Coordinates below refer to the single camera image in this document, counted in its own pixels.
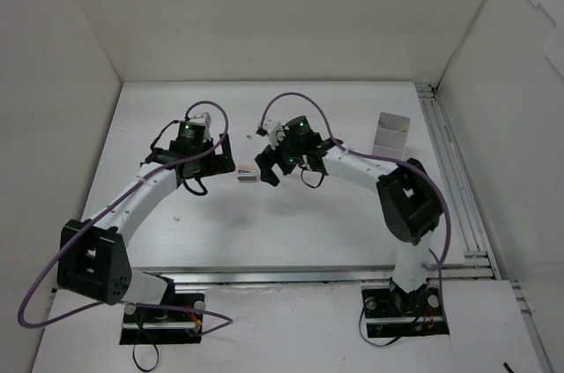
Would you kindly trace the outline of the eraser with pink sleeve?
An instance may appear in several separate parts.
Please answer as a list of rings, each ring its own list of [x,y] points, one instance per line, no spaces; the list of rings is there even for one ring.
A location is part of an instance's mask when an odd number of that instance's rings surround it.
[[[239,166],[236,169],[236,179],[241,183],[255,183],[259,181],[259,171],[251,166]]]

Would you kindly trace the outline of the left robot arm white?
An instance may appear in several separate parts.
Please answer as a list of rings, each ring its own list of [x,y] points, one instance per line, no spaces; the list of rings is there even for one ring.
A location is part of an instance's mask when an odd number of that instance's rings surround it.
[[[180,121],[167,149],[151,147],[131,183],[132,192],[112,203],[107,213],[65,224],[60,243],[70,248],[58,262],[59,287],[107,305],[144,304],[158,320],[173,315],[174,282],[132,268],[127,247],[149,214],[178,188],[190,180],[201,183],[205,177],[234,172],[228,135],[220,134],[221,153],[212,148],[211,121],[208,113]]]

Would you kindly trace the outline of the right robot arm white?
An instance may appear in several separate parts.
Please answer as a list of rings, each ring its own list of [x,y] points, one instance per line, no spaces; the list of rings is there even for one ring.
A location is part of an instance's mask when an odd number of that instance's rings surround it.
[[[409,159],[398,165],[355,156],[344,149],[341,141],[323,139],[311,129],[305,116],[285,124],[266,118],[256,134],[269,139],[255,157],[262,182],[274,187],[279,184],[275,166],[283,175],[300,168],[355,183],[378,196],[383,221],[399,241],[391,277],[391,305],[401,313],[418,307],[422,300],[420,289],[427,282],[424,264],[431,235],[443,215],[437,192],[415,171],[419,162]]]

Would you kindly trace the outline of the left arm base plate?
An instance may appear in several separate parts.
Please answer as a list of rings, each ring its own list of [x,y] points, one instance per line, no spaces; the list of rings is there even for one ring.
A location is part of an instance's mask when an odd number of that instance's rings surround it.
[[[181,345],[201,342],[203,315],[177,310],[136,308],[124,311],[119,344]]]

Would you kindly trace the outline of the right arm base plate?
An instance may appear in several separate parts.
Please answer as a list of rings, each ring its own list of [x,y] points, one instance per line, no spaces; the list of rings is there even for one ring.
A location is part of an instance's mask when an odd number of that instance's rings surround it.
[[[404,338],[449,335],[449,326],[435,286],[423,286],[409,295],[389,288],[361,290],[359,327],[367,339],[381,339],[378,346]]]

